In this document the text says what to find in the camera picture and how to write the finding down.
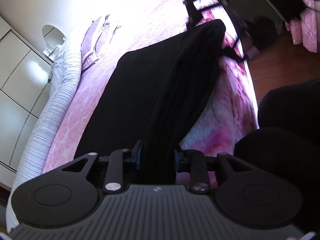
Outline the black trousers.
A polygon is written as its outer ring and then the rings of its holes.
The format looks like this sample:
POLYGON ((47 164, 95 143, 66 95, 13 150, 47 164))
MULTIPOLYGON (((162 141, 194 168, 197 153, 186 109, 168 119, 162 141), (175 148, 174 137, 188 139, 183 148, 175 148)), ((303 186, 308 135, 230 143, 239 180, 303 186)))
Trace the black trousers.
POLYGON ((204 111, 220 74, 221 20, 206 22, 117 63, 75 152, 108 156, 142 140, 143 184, 172 184, 174 150, 204 111))

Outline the pink rose bedspread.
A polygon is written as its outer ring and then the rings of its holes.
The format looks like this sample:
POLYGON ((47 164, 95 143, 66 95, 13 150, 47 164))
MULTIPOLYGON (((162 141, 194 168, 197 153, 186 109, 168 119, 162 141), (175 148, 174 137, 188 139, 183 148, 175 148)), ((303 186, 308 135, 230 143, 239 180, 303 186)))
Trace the pink rose bedspread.
POLYGON ((176 148, 232 153, 257 128, 242 44, 222 0, 164 0, 111 16, 58 122, 42 172, 142 142, 138 166, 171 170, 176 148))

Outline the striped grey white quilt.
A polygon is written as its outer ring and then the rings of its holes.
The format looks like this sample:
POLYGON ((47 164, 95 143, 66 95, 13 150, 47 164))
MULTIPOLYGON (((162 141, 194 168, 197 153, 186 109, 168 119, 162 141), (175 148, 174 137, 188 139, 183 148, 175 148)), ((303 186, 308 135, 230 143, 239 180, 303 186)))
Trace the striped grey white quilt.
POLYGON ((49 99, 33 128, 18 165, 5 214, 7 232, 19 225, 12 196, 23 183, 42 174, 49 150, 76 93, 81 72, 81 41, 66 40, 54 59, 49 99))

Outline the purple pillow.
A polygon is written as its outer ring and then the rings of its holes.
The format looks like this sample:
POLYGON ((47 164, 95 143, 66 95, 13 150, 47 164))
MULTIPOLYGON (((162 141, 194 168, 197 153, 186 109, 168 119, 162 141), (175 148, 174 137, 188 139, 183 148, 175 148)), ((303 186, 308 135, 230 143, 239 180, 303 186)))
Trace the purple pillow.
POLYGON ((94 66, 105 54, 105 48, 111 42, 119 26, 110 20, 110 16, 101 16, 89 27, 81 45, 81 72, 94 66))

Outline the white wardrobe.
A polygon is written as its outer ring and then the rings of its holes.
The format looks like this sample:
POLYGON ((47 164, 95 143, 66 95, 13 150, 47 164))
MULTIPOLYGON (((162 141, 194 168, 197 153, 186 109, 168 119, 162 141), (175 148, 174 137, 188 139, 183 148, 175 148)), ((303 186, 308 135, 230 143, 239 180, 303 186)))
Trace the white wardrobe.
POLYGON ((7 190, 48 101, 49 73, 47 61, 1 20, 1 187, 7 190))

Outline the white oval mirror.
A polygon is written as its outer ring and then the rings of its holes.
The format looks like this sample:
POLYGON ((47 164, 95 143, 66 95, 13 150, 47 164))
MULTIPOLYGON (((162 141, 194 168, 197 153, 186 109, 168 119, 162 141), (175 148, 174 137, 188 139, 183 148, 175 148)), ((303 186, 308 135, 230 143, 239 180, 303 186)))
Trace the white oval mirror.
POLYGON ((46 42, 46 48, 43 52, 47 56, 57 53, 66 39, 59 29, 49 24, 43 26, 42 35, 46 42))

